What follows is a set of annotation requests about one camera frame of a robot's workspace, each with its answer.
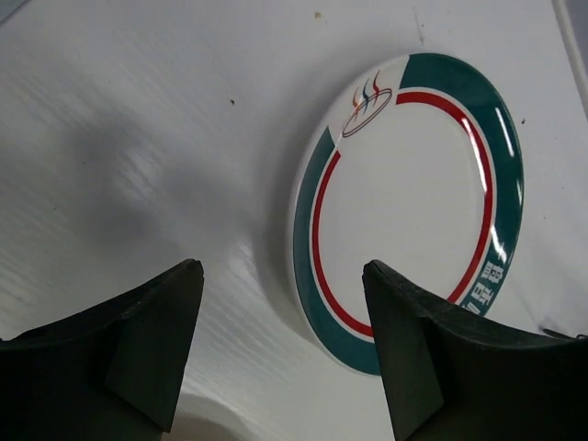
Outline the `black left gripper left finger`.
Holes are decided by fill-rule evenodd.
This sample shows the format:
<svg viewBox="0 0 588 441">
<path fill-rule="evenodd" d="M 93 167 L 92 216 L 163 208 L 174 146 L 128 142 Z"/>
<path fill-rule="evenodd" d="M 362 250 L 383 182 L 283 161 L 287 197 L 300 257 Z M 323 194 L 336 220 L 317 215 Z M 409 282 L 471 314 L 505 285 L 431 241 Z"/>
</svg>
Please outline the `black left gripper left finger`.
<svg viewBox="0 0 588 441">
<path fill-rule="evenodd" d="M 159 440 L 172 429 L 204 288 L 187 259 L 1 343 L 4 440 Z"/>
</svg>

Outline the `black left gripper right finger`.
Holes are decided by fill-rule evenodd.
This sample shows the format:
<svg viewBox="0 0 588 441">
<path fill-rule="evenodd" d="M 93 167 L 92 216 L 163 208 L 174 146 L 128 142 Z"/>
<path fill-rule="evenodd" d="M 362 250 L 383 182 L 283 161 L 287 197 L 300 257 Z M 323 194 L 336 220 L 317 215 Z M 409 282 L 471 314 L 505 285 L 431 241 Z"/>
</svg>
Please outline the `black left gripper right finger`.
<svg viewBox="0 0 588 441">
<path fill-rule="evenodd" d="M 379 260 L 367 309 L 398 440 L 584 440 L 587 339 L 463 309 Z"/>
</svg>

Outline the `white plate teal red rim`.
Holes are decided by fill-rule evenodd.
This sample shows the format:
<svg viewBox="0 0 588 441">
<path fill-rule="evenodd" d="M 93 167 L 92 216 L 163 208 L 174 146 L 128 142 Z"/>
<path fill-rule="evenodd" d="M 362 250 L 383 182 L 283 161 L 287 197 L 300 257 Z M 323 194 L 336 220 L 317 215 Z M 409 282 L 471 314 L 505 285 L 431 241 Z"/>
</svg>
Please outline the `white plate teal red rim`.
<svg viewBox="0 0 588 441">
<path fill-rule="evenodd" d="M 313 133 L 288 210 L 289 279 L 318 346 L 378 375 L 362 283 L 371 260 L 488 314 L 514 257 L 524 192 L 513 119 L 472 65 L 421 52 L 359 75 Z"/>
</svg>

